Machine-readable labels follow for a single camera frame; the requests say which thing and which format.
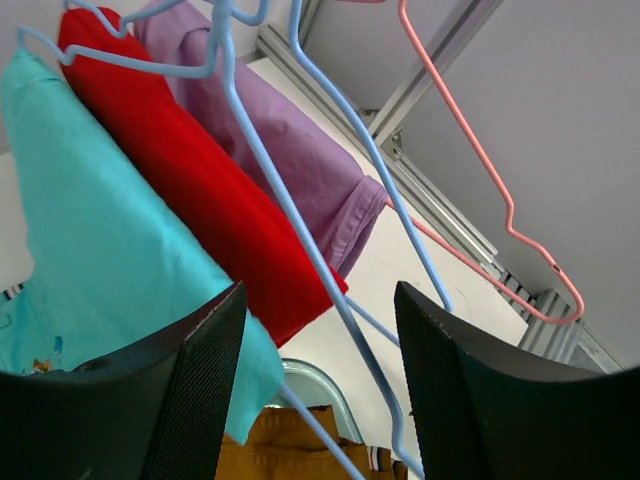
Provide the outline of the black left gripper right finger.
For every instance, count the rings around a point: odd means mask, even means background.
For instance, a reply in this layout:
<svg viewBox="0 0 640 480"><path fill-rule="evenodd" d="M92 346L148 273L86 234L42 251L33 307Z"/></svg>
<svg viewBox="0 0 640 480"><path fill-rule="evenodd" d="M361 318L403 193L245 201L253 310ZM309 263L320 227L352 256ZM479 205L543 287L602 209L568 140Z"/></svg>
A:
<svg viewBox="0 0 640 480"><path fill-rule="evenodd" d="M429 479L635 479L639 371L595 373L512 346L411 284L396 325Z"/></svg>

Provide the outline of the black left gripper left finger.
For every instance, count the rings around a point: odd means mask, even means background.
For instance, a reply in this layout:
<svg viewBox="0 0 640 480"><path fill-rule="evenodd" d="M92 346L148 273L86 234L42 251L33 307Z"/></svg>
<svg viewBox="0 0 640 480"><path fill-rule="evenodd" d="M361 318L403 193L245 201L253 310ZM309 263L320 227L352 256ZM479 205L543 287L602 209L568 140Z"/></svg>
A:
<svg viewBox="0 0 640 480"><path fill-rule="evenodd" d="M211 479L245 327L236 283L70 372L1 377L5 479Z"/></svg>

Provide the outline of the brown trousers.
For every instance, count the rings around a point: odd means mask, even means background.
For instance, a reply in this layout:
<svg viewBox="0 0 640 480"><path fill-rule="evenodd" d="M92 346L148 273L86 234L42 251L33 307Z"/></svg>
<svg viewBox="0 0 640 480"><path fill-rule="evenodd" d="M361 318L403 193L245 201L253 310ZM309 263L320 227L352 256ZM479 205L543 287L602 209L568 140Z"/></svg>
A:
<svg viewBox="0 0 640 480"><path fill-rule="evenodd" d="M342 437L331 406L311 409L314 418L367 479L406 479L407 466L384 447ZM349 474L293 408L266 408L240 445L224 436L216 480L347 479Z"/></svg>

